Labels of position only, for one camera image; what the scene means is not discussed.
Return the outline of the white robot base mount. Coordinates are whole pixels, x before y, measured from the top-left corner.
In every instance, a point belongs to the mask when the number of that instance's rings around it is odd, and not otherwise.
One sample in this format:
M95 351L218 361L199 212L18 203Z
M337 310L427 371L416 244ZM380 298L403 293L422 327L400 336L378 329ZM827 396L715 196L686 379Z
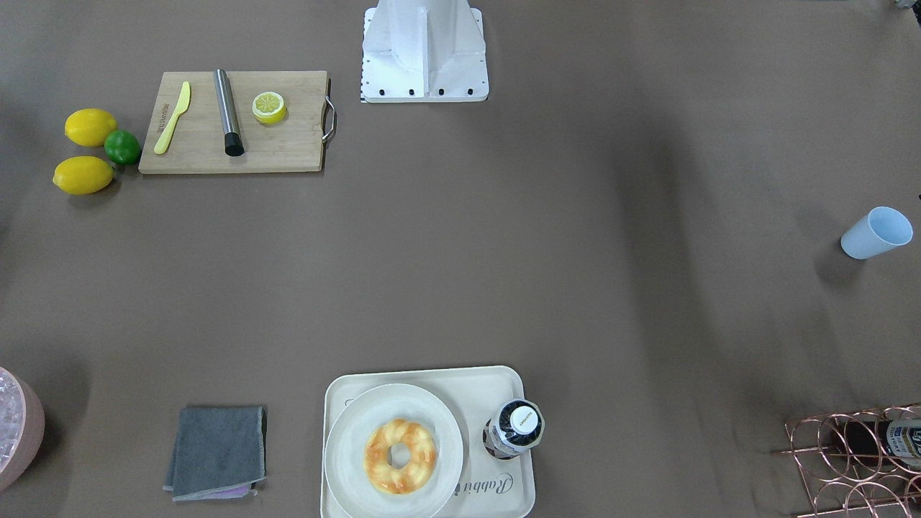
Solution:
M363 20L362 102L488 99L483 15L469 2L379 1Z

